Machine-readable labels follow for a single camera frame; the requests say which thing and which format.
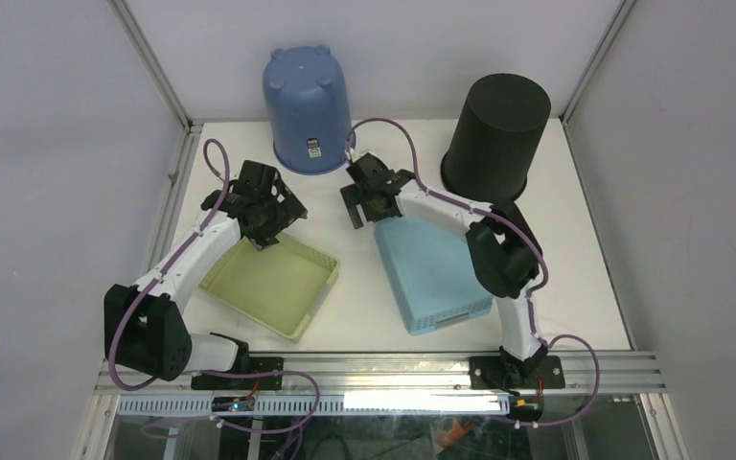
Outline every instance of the green plastic tray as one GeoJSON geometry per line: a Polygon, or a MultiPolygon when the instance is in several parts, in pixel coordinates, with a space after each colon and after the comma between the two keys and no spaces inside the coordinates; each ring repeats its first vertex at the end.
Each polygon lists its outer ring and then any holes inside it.
{"type": "Polygon", "coordinates": [[[295,238],[257,251],[247,239],[225,252],[201,281],[223,304],[293,342],[300,340],[337,280],[340,262],[295,238]]]}

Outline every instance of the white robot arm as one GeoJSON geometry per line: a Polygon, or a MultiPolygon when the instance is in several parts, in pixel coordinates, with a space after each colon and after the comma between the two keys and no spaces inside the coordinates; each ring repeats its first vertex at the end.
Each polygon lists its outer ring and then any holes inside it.
{"type": "MultiPolygon", "coordinates": [[[[493,210],[491,203],[472,202],[458,195],[452,196],[468,202],[473,209],[484,209],[490,212],[493,210]]],[[[470,213],[426,194],[413,180],[402,186],[400,193],[396,196],[396,202],[403,216],[430,222],[462,239],[465,238],[471,225],[480,223],[484,218],[480,214],[470,213]]],[[[531,332],[529,321],[526,290],[530,286],[531,282],[527,283],[516,298],[495,296],[503,331],[502,346],[510,355],[519,360],[532,357],[541,347],[541,342],[531,332]]]]}
{"type": "Polygon", "coordinates": [[[371,153],[353,157],[352,161],[346,171],[354,184],[340,189],[340,193],[355,228],[362,226],[359,206],[372,222],[413,217],[467,240],[475,275],[497,303],[505,379],[509,386],[522,384],[548,352],[527,299],[527,290],[539,274],[539,263],[525,241],[489,217],[507,219],[540,251],[517,206],[512,202],[498,206],[472,202],[444,191],[437,192],[440,199],[433,189],[423,190],[411,172],[394,172],[371,153]]]}
{"type": "Polygon", "coordinates": [[[221,191],[207,196],[190,231],[162,262],[133,285],[114,285],[105,295],[106,358],[111,360],[112,341],[119,335],[114,361],[162,380],[247,366],[245,342],[188,333],[182,313],[221,254],[243,237],[259,248],[277,243],[278,233],[306,217],[306,208],[275,168],[253,161],[243,163],[224,192],[217,210],[221,191]]]}

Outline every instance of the white wall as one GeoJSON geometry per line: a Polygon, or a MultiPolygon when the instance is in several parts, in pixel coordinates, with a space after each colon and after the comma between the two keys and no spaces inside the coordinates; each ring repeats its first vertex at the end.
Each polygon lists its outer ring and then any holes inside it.
{"type": "Polygon", "coordinates": [[[352,115],[457,117],[494,72],[538,82],[563,110],[619,0],[129,0],[194,119],[265,118],[276,47],[327,43],[352,115]]]}
{"type": "Polygon", "coordinates": [[[0,0],[0,458],[66,458],[180,129],[105,1],[0,0]]]}
{"type": "Polygon", "coordinates": [[[736,458],[736,2],[639,2],[570,139],[692,457],[736,458]]]}

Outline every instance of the glass panel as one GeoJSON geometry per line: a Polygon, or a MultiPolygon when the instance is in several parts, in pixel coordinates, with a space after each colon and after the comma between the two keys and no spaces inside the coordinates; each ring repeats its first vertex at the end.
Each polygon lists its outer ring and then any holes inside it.
{"type": "MultiPolygon", "coordinates": [[[[543,421],[572,413],[582,396],[546,396],[543,421]]],[[[251,435],[218,429],[208,417],[115,419],[106,459],[124,460],[651,460],[641,407],[634,398],[600,397],[575,423],[514,429],[496,417],[476,415],[315,416],[298,440],[289,435],[251,435]]],[[[298,416],[225,417],[255,429],[292,426],[298,416]]]]}
{"type": "MultiPolygon", "coordinates": [[[[231,417],[227,420],[248,427],[259,422],[264,429],[275,429],[291,426],[298,418],[231,417]]],[[[540,438],[543,441],[554,439],[554,442],[535,449],[531,429],[515,430],[511,424],[483,417],[314,417],[303,429],[302,442],[287,445],[285,434],[261,436],[252,457],[249,456],[250,442],[254,440],[250,434],[231,428],[218,429],[206,418],[191,421],[132,416],[120,417],[115,423],[118,423],[116,441],[109,442],[105,457],[115,460],[569,458],[561,428],[541,428],[540,438]],[[141,431],[142,426],[147,427],[147,435],[141,431]],[[173,438],[154,439],[151,435],[173,438]],[[277,453],[282,448],[283,457],[277,453]],[[540,457],[536,457],[533,450],[538,451],[540,457]]],[[[294,434],[291,436],[290,441],[296,439],[294,434]]]]}

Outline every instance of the label on bucket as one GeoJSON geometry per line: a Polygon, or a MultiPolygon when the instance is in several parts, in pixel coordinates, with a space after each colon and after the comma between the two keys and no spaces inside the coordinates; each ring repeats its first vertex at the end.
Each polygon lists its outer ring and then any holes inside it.
{"type": "Polygon", "coordinates": [[[313,137],[306,141],[306,148],[309,150],[309,158],[318,158],[323,155],[322,150],[320,150],[320,142],[313,137]]]}

